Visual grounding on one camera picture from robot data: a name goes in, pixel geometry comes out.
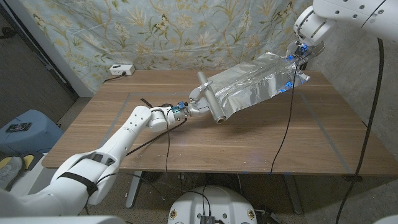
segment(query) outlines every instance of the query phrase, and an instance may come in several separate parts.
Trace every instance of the black strap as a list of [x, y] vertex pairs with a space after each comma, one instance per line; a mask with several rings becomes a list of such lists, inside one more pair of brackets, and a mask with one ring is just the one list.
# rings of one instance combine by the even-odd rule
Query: black strap
[[152, 106], [148, 101], [146, 101], [144, 98], [141, 98], [141, 100], [142, 100], [142, 102], [144, 102], [147, 106], [149, 106], [149, 108], [153, 108], [153, 106]]
[[70, 178], [73, 179], [75, 181], [79, 181], [80, 183], [86, 185], [87, 187], [87, 193], [88, 196], [90, 197], [94, 192], [96, 192], [98, 190], [97, 185], [92, 182], [91, 180], [87, 179], [86, 177], [82, 177], [80, 175], [77, 174], [73, 174], [73, 173], [69, 173], [69, 172], [64, 172], [60, 177], [66, 177], [66, 178]]

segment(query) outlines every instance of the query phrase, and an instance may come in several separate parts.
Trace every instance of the table top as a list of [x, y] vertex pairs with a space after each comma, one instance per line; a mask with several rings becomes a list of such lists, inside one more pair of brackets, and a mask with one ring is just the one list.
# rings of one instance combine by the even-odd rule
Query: table top
[[[199, 85], [195, 70], [141, 70], [105, 83], [43, 161], [59, 167], [70, 156], [97, 149], [144, 98], [154, 106], [188, 101]], [[220, 71], [205, 71], [207, 77]], [[275, 174], [353, 174], [366, 127], [320, 72], [295, 88], [292, 120]], [[171, 172], [269, 173], [289, 118], [291, 90], [238, 111], [223, 124], [211, 115], [188, 118], [170, 133]], [[132, 149], [158, 133], [143, 130]], [[131, 154], [121, 169], [164, 171], [167, 135]], [[361, 175], [397, 175], [398, 163], [371, 133]]]

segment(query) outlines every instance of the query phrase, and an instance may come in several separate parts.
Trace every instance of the metal cylinder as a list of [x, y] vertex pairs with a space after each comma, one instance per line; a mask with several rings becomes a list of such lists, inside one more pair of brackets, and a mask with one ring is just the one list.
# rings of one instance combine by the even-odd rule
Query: metal cylinder
[[[208, 82], [207, 77], [204, 72], [198, 72], [197, 76], [198, 76], [200, 85], [203, 85], [206, 82]], [[217, 124], [223, 123], [226, 120], [226, 116], [224, 115], [224, 112], [221, 109], [220, 104], [218, 103], [218, 100], [213, 92], [213, 89], [211, 89], [211, 86], [207, 86], [207, 88], [205, 90], [203, 90], [203, 92], [205, 94], [207, 103], [209, 104], [211, 115], [213, 115], [214, 121]]]

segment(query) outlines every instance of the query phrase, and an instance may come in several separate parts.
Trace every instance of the wire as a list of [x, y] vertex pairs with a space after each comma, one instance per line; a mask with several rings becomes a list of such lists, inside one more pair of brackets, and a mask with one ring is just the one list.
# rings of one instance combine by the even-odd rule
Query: wire
[[157, 191], [157, 193], [160, 194], [160, 196], [162, 197], [162, 200], [165, 200], [165, 197], [163, 197], [162, 193], [161, 193], [155, 186], [153, 186], [153, 184], [151, 184], [151, 183], [150, 183], [148, 180], [146, 180], [145, 178], [140, 177], [140, 176], [138, 176], [138, 175], [136, 175], [136, 174], [129, 174], [129, 173], [112, 173], [112, 174], [108, 174], [108, 175], [103, 176], [103, 177], [100, 178], [99, 180], [97, 180], [97, 182], [95, 183], [95, 185], [98, 185], [98, 183], [100, 183], [103, 179], [105, 179], [105, 178], [107, 178], [107, 177], [109, 177], [109, 176], [112, 176], [112, 175], [130, 175], [130, 176], [133, 176], [133, 177], [140, 178], [140, 179], [143, 180], [145, 183], [147, 183], [147, 184], [149, 184], [151, 187], [153, 187], [153, 188]]
[[341, 202], [341, 205], [338, 210], [337, 217], [336, 217], [336, 224], [338, 224], [338, 221], [339, 221], [340, 215], [341, 215], [341, 211], [343, 210], [344, 204], [347, 201], [348, 195], [351, 193], [352, 189], [354, 188], [356, 177], [358, 176], [359, 170], [361, 169], [363, 157], [365, 155], [366, 145], [368, 144], [369, 135], [371, 133], [373, 117], [376, 112], [377, 101], [379, 99], [381, 80], [382, 80], [382, 76], [383, 76], [383, 67], [384, 67], [384, 47], [383, 47], [383, 41], [381, 39], [377, 38], [377, 41], [379, 42], [379, 73], [377, 76], [376, 91], [374, 93], [371, 115], [369, 116], [369, 122], [368, 122], [368, 126], [366, 128], [366, 134], [365, 134], [365, 138], [363, 141], [362, 151], [361, 151], [361, 156], [359, 157], [358, 166], [356, 167], [355, 175], [353, 177], [353, 180], [351, 181], [351, 184], [349, 185], [347, 193], [344, 196], [343, 201]]
[[182, 173], [180, 173], [181, 194], [182, 194]]
[[202, 201], [202, 203], [203, 203], [203, 215], [205, 215], [205, 199], [203, 199], [204, 197], [205, 197], [205, 189], [206, 189], [206, 186], [207, 186], [207, 182], [206, 182], [206, 184], [205, 184], [205, 187], [203, 188], [203, 191], [201, 192], [201, 201]]
[[107, 80], [104, 80], [103, 83], [106, 83], [106, 82], [108, 82], [108, 81], [110, 81], [110, 80], [114, 80], [114, 79], [117, 79], [117, 78], [121, 78], [121, 77], [123, 77], [123, 76], [125, 76], [125, 75], [126, 75], [126, 72], [122, 72], [121, 75], [118, 75], [118, 76], [116, 76], [116, 77], [114, 77], [114, 78], [109, 78], [109, 79], [107, 79]]
[[153, 108], [153, 106], [148, 101], [146, 101], [144, 98], [141, 98], [140, 100], [142, 100], [142, 102], [144, 102], [149, 108]]
[[300, 70], [301, 70], [301, 71], [305, 70], [305, 69], [307, 68], [307, 64], [308, 64], [308, 62], [305, 62], [304, 64], [302, 64], [302, 65], [300, 66]]
[[126, 156], [132, 154], [133, 152], [136, 152], [138, 149], [140, 149], [140, 148], [142, 148], [142, 147], [148, 145], [149, 143], [151, 143], [151, 142], [153, 142], [153, 141], [155, 141], [155, 140], [158, 140], [158, 139], [159, 139], [160, 137], [162, 137], [163, 135], [165, 135], [165, 134], [167, 134], [168, 132], [173, 131], [174, 129], [176, 129], [176, 128], [178, 128], [179, 126], [183, 125], [185, 122], [187, 122], [187, 120], [188, 120], [188, 119], [185, 118], [184, 121], [182, 121], [182, 122], [181, 122], [179, 125], [177, 125], [176, 127], [171, 128], [169, 131], [163, 132], [162, 134], [160, 134], [160, 135], [154, 137], [153, 139], [151, 139], [151, 140], [145, 142], [144, 144], [140, 145], [139, 147], [135, 148], [134, 150], [131, 150], [129, 153], [127, 153]]
[[171, 110], [168, 110], [166, 117], [164, 118], [166, 120], [166, 127], [167, 127], [167, 137], [169, 139], [169, 143], [167, 146], [167, 155], [166, 155], [166, 183], [167, 183], [167, 162], [169, 161], [169, 151], [170, 151], [170, 130], [169, 130], [169, 122], [167, 122], [167, 118], [169, 117], [169, 112]]
[[[192, 190], [187, 191], [187, 193], [188, 193], [188, 192], [195, 193], [195, 194], [199, 194], [199, 195], [202, 196], [202, 198], [204, 197], [204, 198], [206, 199], [207, 204], [209, 205], [209, 216], [210, 216], [210, 215], [211, 215], [210, 202], [209, 202], [209, 200], [207, 199], [207, 197], [206, 197], [204, 194], [201, 194], [201, 193], [199, 193], [199, 192], [194, 192], [194, 191], [192, 191]], [[203, 215], [205, 215], [205, 203], [204, 203], [204, 202], [203, 202]]]
[[87, 203], [88, 203], [88, 199], [87, 199], [86, 204], [85, 204], [85, 210], [86, 210], [87, 215], [90, 215], [90, 213], [88, 213]]
[[241, 179], [239, 178], [239, 174], [236, 174], [236, 175], [238, 176], [239, 188], [241, 189], [241, 195], [243, 195]]
[[289, 130], [290, 119], [292, 118], [293, 96], [294, 96], [294, 85], [295, 85], [295, 82], [296, 82], [296, 74], [297, 74], [297, 65], [296, 65], [296, 68], [295, 68], [295, 70], [294, 70], [293, 88], [292, 88], [292, 99], [290, 100], [290, 113], [289, 113], [289, 120], [287, 121], [287, 127], [286, 127], [285, 136], [284, 136], [284, 138], [283, 138], [283, 140], [282, 140], [282, 143], [280, 144], [280, 147], [279, 147], [279, 149], [278, 149], [278, 152], [276, 153], [276, 155], [275, 155], [275, 157], [274, 157], [274, 160], [272, 161], [271, 171], [269, 172], [269, 174], [272, 174], [272, 170], [273, 170], [273, 168], [274, 168], [274, 163], [275, 163], [276, 157], [278, 156], [280, 150], [282, 149], [282, 146], [284, 145], [285, 138], [286, 138], [286, 134], [287, 134], [287, 130]]

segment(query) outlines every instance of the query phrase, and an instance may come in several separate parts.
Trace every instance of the power strip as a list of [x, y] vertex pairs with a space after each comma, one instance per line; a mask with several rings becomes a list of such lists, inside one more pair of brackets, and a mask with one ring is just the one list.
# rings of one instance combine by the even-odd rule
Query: power strip
[[134, 65], [112, 65], [109, 70], [112, 75], [121, 75], [123, 72], [126, 72], [126, 75], [132, 75], [136, 69]]

